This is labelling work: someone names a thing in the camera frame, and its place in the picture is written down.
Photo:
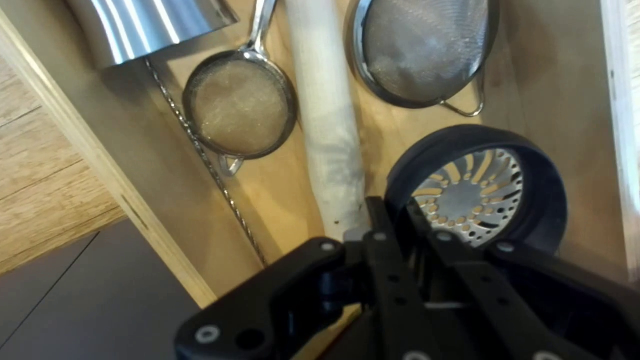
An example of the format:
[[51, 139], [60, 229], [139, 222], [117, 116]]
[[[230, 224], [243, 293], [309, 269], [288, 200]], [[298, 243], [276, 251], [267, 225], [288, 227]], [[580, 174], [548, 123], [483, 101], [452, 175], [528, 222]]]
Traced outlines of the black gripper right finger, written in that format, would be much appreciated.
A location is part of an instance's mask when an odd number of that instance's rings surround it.
[[640, 296], [525, 243], [470, 248], [410, 201], [415, 237], [471, 297], [507, 360], [640, 360]]

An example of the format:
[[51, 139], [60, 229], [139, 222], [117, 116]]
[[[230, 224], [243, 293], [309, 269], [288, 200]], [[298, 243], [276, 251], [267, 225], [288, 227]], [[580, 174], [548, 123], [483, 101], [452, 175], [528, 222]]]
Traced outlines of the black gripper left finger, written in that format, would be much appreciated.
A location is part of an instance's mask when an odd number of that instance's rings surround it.
[[335, 324], [360, 314], [324, 354], [331, 360], [434, 360], [427, 314], [411, 283], [381, 200], [358, 240], [309, 237], [195, 316], [175, 338], [178, 360], [290, 360]]

